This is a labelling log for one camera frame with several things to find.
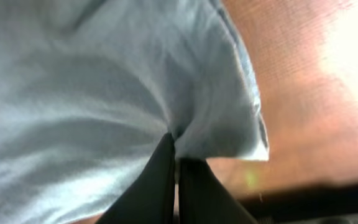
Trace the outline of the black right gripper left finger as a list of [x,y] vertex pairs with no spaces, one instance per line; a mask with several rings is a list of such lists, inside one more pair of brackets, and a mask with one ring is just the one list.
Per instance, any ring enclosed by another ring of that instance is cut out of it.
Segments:
[[134,183],[104,212],[97,224],[169,224],[175,201],[175,146],[164,134]]

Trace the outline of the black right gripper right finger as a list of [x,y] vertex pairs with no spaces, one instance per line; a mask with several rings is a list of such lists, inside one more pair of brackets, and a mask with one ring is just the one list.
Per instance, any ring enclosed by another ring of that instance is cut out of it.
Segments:
[[178,187],[180,223],[257,223],[219,182],[205,160],[181,159]]

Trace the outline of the light blue t-shirt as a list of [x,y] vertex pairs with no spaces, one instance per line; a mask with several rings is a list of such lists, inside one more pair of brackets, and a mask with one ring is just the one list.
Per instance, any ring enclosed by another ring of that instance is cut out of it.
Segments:
[[166,133],[266,161],[260,106],[221,1],[0,1],[0,223],[105,211]]

